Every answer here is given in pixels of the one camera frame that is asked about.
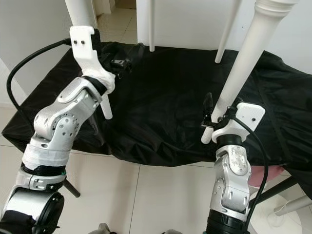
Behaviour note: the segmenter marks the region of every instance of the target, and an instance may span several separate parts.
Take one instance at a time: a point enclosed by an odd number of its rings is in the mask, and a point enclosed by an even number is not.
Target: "black tablecloth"
[[[127,55],[133,70],[109,95],[113,119],[105,120],[98,108],[83,124],[73,148],[155,166],[215,161],[215,144],[200,142],[202,103],[207,92],[216,103],[237,52],[226,51],[215,64],[216,51],[157,47],[150,53],[148,47],[120,43],[104,43],[103,48],[103,54],[109,50],[113,57]],[[23,103],[23,110],[33,120],[80,73],[69,50]],[[266,109],[255,133],[269,153],[270,165],[285,165],[311,195],[312,75],[264,52],[239,96]],[[21,151],[32,135],[19,114],[2,133]],[[260,148],[251,136],[244,146],[250,163],[262,165]]]

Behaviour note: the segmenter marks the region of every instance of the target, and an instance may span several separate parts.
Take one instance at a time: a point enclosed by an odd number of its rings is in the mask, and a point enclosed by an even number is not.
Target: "white pole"
[[[305,195],[294,201],[290,201],[283,206],[276,207],[274,209],[274,213],[277,216],[282,216],[310,205],[312,205],[312,200],[307,195]]]
[[[150,51],[155,50],[155,0],[149,0],[149,40],[150,40]]]
[[[65,0],[70,19],[74,26],[98,27],[96,14],[91,0]],[[102,96],[101,108],[106,119],[113,118],[108,96]]]
[[[98,27],[91,0],[65,0],[73,26]]]
[[[219,44],[218,52],[217,52],[215,60],[214,60],[216,63],[221,62],[226,43],[229,39],[229,35],[230,35],[231,29],[233,27],[233,24],[234,24],[234,21],[235,21],[235,18],[236,18],[236,15],[238,13],[238,10],[239,10],[241,3],[242,3],[242,0],[234,0],[234,2],[233,2],[230,17],[228,18],[228,21],[225,25],[225,28],[224,28],[224,31],[222,34],[222,38],[221,38],[221,41]]]
[[[299,0],[256,1],[253,21],[212,113],[213,122],[216,123],[225,114],[227,107],[232,105],[276,27],[298,2]],[[201,141],[209,143],[211,134],[212,130],[206,128]]]

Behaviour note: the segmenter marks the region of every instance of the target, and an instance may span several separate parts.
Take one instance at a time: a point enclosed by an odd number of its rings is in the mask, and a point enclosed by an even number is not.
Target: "silver robotic arm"
[[[26,147],[16,183],[1,214],[4,233],[11,233],[4,228],[10,226],[12,217],[16,217],[13,226],[23,226],[24,233],[29,233],[26,229],[36,234],[55,230],[64,205],[64,198],[57,191],[66,179],[65,166],[75,136],[103,97],[115,88],[115,75],[105,71],[98,61],[94,49],[94,40],[99,37],[96,31],[89,26],[73,26],[70,33],[73,54],[83,76],[75,78],[52,105],[36,115],[35,134]]]
[[[229,108],[225,117],[235,116],[254,131],[264,114],[265,110],[261,106],[241,102]],[[245,222],[249,212],[248,180],[251,176],[251,166],[242,142],[246,140],[249,132],[229,118],[220,119],[213,128],[212,140],[217,144],[214,164],[216,180],[206,233],[248,233]]]

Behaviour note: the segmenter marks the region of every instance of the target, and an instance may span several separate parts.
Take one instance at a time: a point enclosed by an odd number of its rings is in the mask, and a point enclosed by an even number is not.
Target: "black cord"
[[[11,102],[13,103],[13,105],[15,106],[15,108],[17,109],[17,111],[19,112],[19,114],[21,115],[21,117],[25,120],[25,122],[29,125],[30,129],[32,130],[32,132],[35,132],[34,129],[34,125],[33,123],[30,121],[30,119],[27,117],[27,115],[25,114],[25,112],[22,110],[22,108],[18,105],[18,103],[16,102],[13,93],[12,93],[12,88],[11,88],[11,84],[12,84],[12,79],[13,76],[15,75],[15,73],[22,67],[24,66],[27,62],[29,62],[30,60],[32,60],[33,58],[37,57],[38,55],[47,52],[48,50],[51,50],[53,48],[56,48],[60,45],[71,45],[71,41],[70,38],[66,38],[63,40],[60,40],[56,43],[53,43],[51,45],[48,45],[40,50],[37,50],[36,52],[32,53],[31,55],[29,55],[28,57],[24,58],[18,65],[16,65],[13,70],[11,71],[11,73],[8,76],[8,80],[6,82],[6,90],[7,93],[9,95],[9,98],[11,100]]]
[[[250,219],[252,217],[252,214],[254,212],[254,209],[255,209],[255,206],[257,205],[258,203],[258,200],[263,192],[263,189],[264,189],[264,186],[265,186],[265,183],[267,182],[267,179],[268,179],[268,174],[269,174],[269,166],[268,166],[268,154],[263,146],[263,144],[261,143],[260,139],[257,137],[257,135],[245,124],[243,123],[242,121],[240,121],[238,118],[236,118],[235,116],[234,117],[231,117],[231,119],[233,119],[235,122],[237,122],[239,125],[241,125],[243,128],[245,128],[249,133],[250,135],[252,135],[255,140],[257,141],[257,143],[259,144],[260,146],[260,149],[262,151],[262,154],[263,154],[263,164],[264,164],[264,175],[263,175],[263,179],[262,179],[262,182],[261,182],[261,185],[260,185],[260,188],[258,190],[258,193],[257,195],[255,196],[255,199],[254,199],[254,202],[253,204],[251,204],[250,206],[250,210],[249,210],[249,213],[247,215],[247,218],[246,218],[246,222],[245,222],[245,230],[247,230],[248,228],[248,225],[249,225],[249,222],[250,222]]]

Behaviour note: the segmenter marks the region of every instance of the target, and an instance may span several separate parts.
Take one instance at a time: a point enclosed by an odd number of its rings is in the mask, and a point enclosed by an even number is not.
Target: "tiled floor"
[[[137,43],[137,11],[116,8],[111,15],[102,14],[97,18],[102,41]]]
[[[135,10],[116,9],[112,15],[101,15],[98,26],[104,41],[137,42]],[[0,108],[1,131],[14,113],[14,109]],[[14,184],[21,157],[22,153],[0,136],[0,209]],[[87,234],[101,222],[118,234],[160,234],[166,229],[200,234],[205,229],[215,180],[213,163],[152,167],[72,151],[67,173],[81,197],[74,198],[65,188],[60,189],[65,206],[57,234]],[[288,176],[284,172],[269,182],[267,189]],[[290,200],[303,192],[296,185],[281,195]],[[311,233],[309,207],[298,214],[303,234]]]

